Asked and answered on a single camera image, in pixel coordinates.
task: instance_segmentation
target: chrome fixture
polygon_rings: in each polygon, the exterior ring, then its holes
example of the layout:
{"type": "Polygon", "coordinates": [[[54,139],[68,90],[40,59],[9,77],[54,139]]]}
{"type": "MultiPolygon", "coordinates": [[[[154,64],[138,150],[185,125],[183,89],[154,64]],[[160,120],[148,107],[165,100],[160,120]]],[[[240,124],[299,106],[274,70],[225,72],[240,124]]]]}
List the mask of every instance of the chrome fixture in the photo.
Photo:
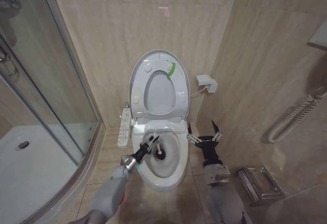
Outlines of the chrome fixture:
{"type": "Polygon", "coordinates": [[[2,48],[2,46],[0,46],[0,63],[6,63],[6,62],[11,62],[11,64],[14,67],[14,70],[10,74],[8,74],[8,76],[11,77],[18,72],[18,69],[15,66],[15,64],[11,61],[10,55],[6,53],[6,51],[2,48]]]}
{"type": "Polygon", "coordinates": [[[19,10],[21,8],[21,2],[20,0],[0,0],[0,7],[12,7],[19,10]]]}

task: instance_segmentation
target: robotic arm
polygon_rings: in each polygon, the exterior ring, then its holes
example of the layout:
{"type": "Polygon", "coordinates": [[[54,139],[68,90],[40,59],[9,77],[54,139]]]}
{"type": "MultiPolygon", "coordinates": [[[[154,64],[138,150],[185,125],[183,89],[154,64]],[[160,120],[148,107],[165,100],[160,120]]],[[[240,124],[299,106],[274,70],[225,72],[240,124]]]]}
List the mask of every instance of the robotic arm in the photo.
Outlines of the robotic arm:
{"type": "Polygon", "coordinates": [[[223,224],[252,224],[247,215],[243,202],[235,189],[229,184],[229,169],[219,159],[215,147],[218,145],[223,133],[212,121],[215,135],[200,136],[192,135],[189,124],[187,138],[203,153],[205,182],[210,186],[206,203],[215,220],[215,223],[223,224]]]}
{"type": "MultiPolygon", "coordinates": [[[[248,217],[241,198],[229,184],[229,169],[219,159],[215,147],[223,133],[212,121],[215,135],[192,135],[189,124],[187,139],[203,153],[205,182],[210,186],[206,202],[216,223],[222,224],[252,224],[248,217]]],[[[131,171],[136,164],[142,162],[145,155],[150,154],[152,147],[158,141],[156,134],[149,135],[141,143],[139,150],[130,156],[122,156],[121,165],[117,167],[110,179],[105,182],[92,198],[90,212],[79,220],[70,224],[104,224],[117,211],[124,199],[125,186],[130,178],[131,171]]]]}
{"type": "Polygon", "coordinates": [[[145,155],[151,153],[158,138],[156,134],[149,135],[140,143],[139,150],[135,154],[123,155],[121,165],[113,171],[110,179],[102,184],[91,199],[90,212],[69,224],[104,224],[109,220],[124,200],[125,186],[129,181],[131,171],[142,162],[145,155]]]}

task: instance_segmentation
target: bathroom wall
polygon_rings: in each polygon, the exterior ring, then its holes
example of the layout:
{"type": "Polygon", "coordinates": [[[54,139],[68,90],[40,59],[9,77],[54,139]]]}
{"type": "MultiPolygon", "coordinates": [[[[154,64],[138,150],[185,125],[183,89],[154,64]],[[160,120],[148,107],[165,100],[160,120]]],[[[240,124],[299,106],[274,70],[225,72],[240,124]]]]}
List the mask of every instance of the bathroom wall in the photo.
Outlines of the bathroom wall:
{"type": "Polygon", "coordinates": [[[233,170],[264,164],[287,195],[252,208],[255,223],[327,221],[327,100],[284,141],[267,131],[327,76],[327,52],[307,41],[327,17],[327,0],[235,0],[196,125],[224,132],[217,151],[233,170]]]}
{"type": "MultiPolygon", "coordinates": [[[[140,57],[166,49],[184,64],[191,92],[210,74],[233,0],[57,0],[107,128],[120,125],[140,57]]],[[[191,100],[196,120],[202,95],[191,100]]]]}
{"type": "Polygon", "coordinates": [[[38,124],[35,117],[0,79],[0,139],[13,127],[38,124]]]}

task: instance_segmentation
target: beige floor tile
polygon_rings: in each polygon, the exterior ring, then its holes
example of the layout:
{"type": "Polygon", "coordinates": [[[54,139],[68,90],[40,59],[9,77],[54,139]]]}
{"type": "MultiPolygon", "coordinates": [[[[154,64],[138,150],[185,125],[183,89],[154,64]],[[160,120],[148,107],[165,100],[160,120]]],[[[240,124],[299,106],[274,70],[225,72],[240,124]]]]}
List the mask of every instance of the beige floor tile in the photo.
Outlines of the beige floor tile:
{"type": "MultiPolygon", "coordinates": [[[[97,165],[92,173],[89,184],[103,183],[108,180],[113,170],[120,165],[121,156],[131,154],[131,148],[115,148],[101,150],[97,161],[97,165]]],[[[139,178],[137,171],[132,173],[131,181],[139,178]]]]}
{"type": "Polygon", "coordinates": [[[189,177],[189,176],[192,176],[192,175],[193,175],[192,167],[191,167],[190,161],[188,159],[188,163],[187,163],[186,169],[185,169],[185,176],[189,177]]]}
{"type": "Polygon", "coordinates": [[[193,175],[204,175],[202,150],[189,143],[189,161],[192,167],[193,175]]]}
{"type": "Polygon", "coordinates": [[[117,149],[119,128],[107,129],[103,138],[102,149],[117,149]]]}
{"type": "Polygon", "coordinates": [[[156,192],[144,181],[129,182],[121,223],[205,223],[193,177],[185,177],[170,192],[156,192]]]}
{"type": "Polygon", "coordinates": [[[84,192],[85,192],[85,187],[77,195],[74,201],[69,205],[66,211],[56,219],[55,224],[67,224],[70,221],[76,220],[78,211],[82,203],[84,192]]]}
{"type": "Polygon", "coordinates": [[[204,217],[205,217],[205,222],[206,223],[215,223],[209,212],[209,209],[208,209],[208,206],[206,205],[206,200],[205,200],[205,198],[208,194],[208,191],[209,191],[209,186],[205,183],[204,176],[194,176],[194,180],[195,180],[195,185],[196,185],[199,195],[200,195],[203,213],[204,213],[204,217]]]}
{"type": "MultiPolygon", "coordinates": [[[[81,208],[78,212],[77,219],[83,217],[84,215],[86,215],[89,212],[88,204],[91,201],[91,199],[93,198],[96,191],[100,187],[101,187],[101,184],[94,184],[94,185],[86,186],[85,194],[84,194],[84,197],[82,200],[81,208]]],[[[120,212],[121,212],[121,208],[119,207],[117,209],[115,215],[109,221],[107,221],[106,224],[119,224],[120,212]]]]}

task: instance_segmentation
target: green handle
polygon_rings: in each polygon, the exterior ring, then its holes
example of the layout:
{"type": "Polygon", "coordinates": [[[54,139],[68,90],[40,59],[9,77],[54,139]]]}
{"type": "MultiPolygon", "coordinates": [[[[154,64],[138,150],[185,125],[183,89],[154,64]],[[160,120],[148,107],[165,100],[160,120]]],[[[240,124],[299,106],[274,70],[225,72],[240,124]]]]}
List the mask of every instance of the green handle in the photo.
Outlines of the green handle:
{"type": "Polygon", "coordinates": [[[167,77],[171,76],[171,75],[174,73],[174,71],[175,71],[175,67],[176,67],[176,64],[173,62],[172,69],[170,69],[169,73],[166,74],[167,77]]]}

